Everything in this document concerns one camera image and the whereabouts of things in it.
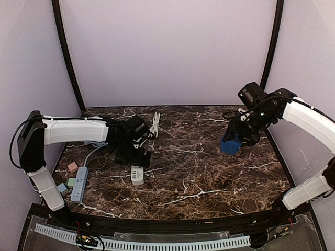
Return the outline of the dark blue cube plug adapter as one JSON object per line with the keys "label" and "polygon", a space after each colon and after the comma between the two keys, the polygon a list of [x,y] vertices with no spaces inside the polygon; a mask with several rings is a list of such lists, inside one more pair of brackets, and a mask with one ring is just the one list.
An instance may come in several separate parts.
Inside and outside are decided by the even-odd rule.
{"label": "dark blue cube plug adapter", "polygon": [[234,155],[240,149],[242,143],[236,134],[235,137],[231,140],[225,140],[226,134],[223,134],[220,140],[220,151],[222,153]]}

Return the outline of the white power strip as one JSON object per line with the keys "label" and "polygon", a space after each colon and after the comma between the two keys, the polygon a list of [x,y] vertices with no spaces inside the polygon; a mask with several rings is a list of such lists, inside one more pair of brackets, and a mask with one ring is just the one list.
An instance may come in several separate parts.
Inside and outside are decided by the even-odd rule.
{"label": "white power strip", "polygon": [[131,182],[133,185],[143,185],[144,184],[144,171],[140,166],[131,167]]}

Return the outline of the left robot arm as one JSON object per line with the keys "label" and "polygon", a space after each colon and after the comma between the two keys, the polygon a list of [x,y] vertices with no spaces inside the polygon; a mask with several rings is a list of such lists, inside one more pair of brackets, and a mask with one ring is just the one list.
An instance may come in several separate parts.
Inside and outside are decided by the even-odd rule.
{"label": "left robot arm", "polygon": [[104,142],[116,152],[118,164],[149,167],[151,153],[143,147],[135,147],[151,134],[147,123],[138,115],[128,120],[108,117],[51,117],[35,110],[19,126],[17,139],[19,168],[37,187],[47,207],[55,212],[65,207],[54,179],[44,158],[46,145],[66,142]]}

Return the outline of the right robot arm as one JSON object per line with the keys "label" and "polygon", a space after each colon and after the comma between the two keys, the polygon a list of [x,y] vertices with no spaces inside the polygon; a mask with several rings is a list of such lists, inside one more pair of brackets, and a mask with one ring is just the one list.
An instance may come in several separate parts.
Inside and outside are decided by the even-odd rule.
{"label": "right robot arm", "polygon": [[[223,114],[223,118],[229,123],[220,142],[222,152],[233,155],[242,147],[255,146],[260,141],[262,130],[284,120],[334,153],[334,120],[295,93],[285,88],[267,93],[252,82],[238,92],[238,97],[246,109],[233,111],[230,117]],[[277,211],[293,211],[300,205],[333,191],[334,159],[331,159],[317,174],[283,193],[274,202],[273,208]]]}

